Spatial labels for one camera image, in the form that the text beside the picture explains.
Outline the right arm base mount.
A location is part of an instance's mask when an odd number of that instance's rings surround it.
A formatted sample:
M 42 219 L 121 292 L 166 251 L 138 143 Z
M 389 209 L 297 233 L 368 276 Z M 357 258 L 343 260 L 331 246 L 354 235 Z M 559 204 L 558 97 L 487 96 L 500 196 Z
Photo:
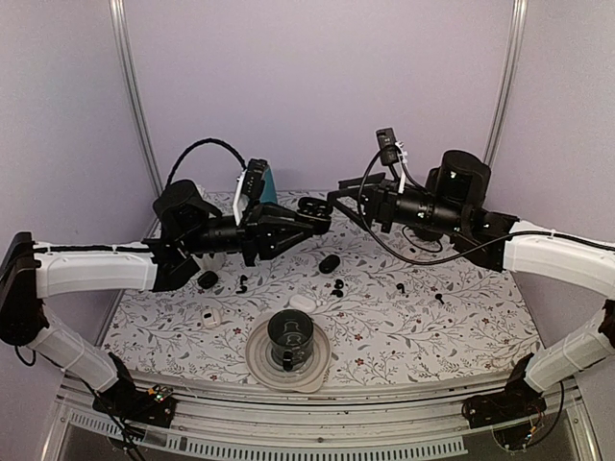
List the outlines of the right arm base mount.
M 471 428 L 478 428 L 538 415 L 546 408 L 544 398 L 533 391 L 503 390 L 466 399 L 461 415 Z

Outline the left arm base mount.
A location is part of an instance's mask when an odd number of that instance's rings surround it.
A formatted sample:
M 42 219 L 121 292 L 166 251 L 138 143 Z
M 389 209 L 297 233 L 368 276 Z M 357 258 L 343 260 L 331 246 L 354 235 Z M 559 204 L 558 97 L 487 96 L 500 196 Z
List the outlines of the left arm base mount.
M 94 397 L 92 408 L 117 419 L 169 428 L 178 403 L 173 393 L 172 388 L 159 384 L 138 390 L 132 383 L 116 382 Z

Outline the black case with gold line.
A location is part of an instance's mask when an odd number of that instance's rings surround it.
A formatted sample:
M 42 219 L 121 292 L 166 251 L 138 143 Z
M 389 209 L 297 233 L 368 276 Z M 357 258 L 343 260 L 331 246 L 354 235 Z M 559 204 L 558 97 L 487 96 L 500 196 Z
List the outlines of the black case with gold line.
M 311 224 L 315 233 L 325 233 L 331 227 L 332 205 L 322 199 L 302 197 L 297 205 L 298 219 Z

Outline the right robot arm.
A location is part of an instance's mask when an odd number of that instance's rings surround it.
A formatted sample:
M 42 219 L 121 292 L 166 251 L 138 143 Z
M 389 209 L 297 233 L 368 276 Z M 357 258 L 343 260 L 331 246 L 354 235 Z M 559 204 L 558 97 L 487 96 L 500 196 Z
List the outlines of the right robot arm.
M 496 405 L 516 419 L 552 385 L 614 353 L 614 247 L 484 209 L 490 176 L 477 157 L 451 150 L 423 187 L 364 173 L 340 182 L 327 200 L 365 231 L 372 223 L 384 232 L 400 224 L 426 238 L 446 235 L 456 256 L 478 267 L 557 279 L 605 297 L 584 325 L 515 366 Z

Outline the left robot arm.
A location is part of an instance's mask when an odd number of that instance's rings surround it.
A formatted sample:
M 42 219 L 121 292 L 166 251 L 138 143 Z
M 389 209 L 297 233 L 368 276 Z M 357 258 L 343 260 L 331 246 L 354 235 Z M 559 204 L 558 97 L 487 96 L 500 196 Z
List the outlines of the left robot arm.
M 23 231 L 1 265 L 1 340 L 26 347 L 78 376 L 123 417 L 143 398 L 120 359 L 68 328 L 44 306 L 56 295 L 125 290 L 170 292 L 201 269 L 198 258 L 240 254 L 247 266 L 271 260 L 331 226 L 332 206 L 303 197 L 295 210 L 250 196 L 240 217 L 207 202 L 194 182 L 168 185 L 153 204 L 160 236 L 125 245 L 55 246 Z

